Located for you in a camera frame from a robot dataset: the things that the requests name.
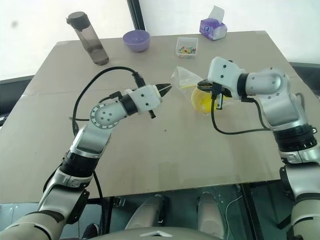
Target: tissue box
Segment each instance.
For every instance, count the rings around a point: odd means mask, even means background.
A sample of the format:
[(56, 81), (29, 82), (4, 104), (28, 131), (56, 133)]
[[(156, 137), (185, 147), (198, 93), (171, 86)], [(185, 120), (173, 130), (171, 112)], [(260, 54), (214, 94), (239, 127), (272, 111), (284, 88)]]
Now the tissue box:
[(210, 40), (222, 39), (227, 34), (227, 26), (217, 19), (207, 18), (200, 22), (200, 33)]

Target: clear plastic bottle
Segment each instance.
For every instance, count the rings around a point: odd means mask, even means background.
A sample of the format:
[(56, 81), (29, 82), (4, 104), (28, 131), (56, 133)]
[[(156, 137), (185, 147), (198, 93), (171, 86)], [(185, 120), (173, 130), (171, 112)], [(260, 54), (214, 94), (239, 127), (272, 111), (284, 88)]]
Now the clear plastic bottle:
[(101, 66), (109, 62), (109, 57), (92, 27), (87, 14), (83, 11), (73, 12), (68, 16), (66, 22), (74, 28), (84, 49), (88, 52), (95, 64)]

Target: tissue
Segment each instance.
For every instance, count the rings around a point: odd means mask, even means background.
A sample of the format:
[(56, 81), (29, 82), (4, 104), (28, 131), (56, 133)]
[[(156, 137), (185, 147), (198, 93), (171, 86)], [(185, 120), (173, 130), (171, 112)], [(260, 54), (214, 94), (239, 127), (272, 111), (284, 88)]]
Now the tissue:
[(227, 26), (222, 23), (225, 11), (217, 6), (214, 6), (209, 17), (201, 20), (200, 33), (210, 40), (222, 39), (227, 34)]

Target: small clear box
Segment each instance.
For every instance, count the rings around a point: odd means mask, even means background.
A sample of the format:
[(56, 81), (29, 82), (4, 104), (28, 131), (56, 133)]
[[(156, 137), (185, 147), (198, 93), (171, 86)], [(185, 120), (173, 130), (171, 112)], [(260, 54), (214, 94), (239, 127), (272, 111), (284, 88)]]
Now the small clear box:
[[(182, 53), (181, 49), (194, 49), (191, 53)], [(182, 59), (194, 59), (198, 50), (198, 38), (197, 37), (178, 37), (175, 46), (175, 54)]]

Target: table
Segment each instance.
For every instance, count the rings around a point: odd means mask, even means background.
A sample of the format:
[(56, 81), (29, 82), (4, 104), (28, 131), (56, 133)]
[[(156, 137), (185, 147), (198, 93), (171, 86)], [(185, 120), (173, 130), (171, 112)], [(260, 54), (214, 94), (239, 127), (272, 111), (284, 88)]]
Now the table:
[[(170, 82), (176, 66), (206, 78), (216, 56), (248, 72), (273, 66), (288, 74), (293, 93), (304, 94), (308, 120), (320, 129), (319, 101), (266, 32), (230, 32), (218, 41), (186, 35), (199, 38), (196, 59), (175, 56), (177, 37), (153, 36), (142, 53), (130, 52), (120, 38), (103, 39), (106, 66), (93, 64), (80, 41), (58, 42), (0, 130), (0, 203), (40, 199), (45, 180), (72, 143), (68, 117), (80, 91), (107, 67), (127, 66), (148, 84), (158, 84)], [(127, 88), (135, 88), (128, 72), (101, 76), (81, 100), (77, 117), (86, 118), (98, 100)], [(221, 135), (175, 88), (154, 112), (155, 119), (133, 115), (113, 131), (96, 168), (105, 197), (279, 179), (283, 164), (271, 132)], [(216, 121), (227, 131), (260, 127), (254, 104), (238, 101), (219, 111)], [(92, 198), (96, 189), (92, 181)]]

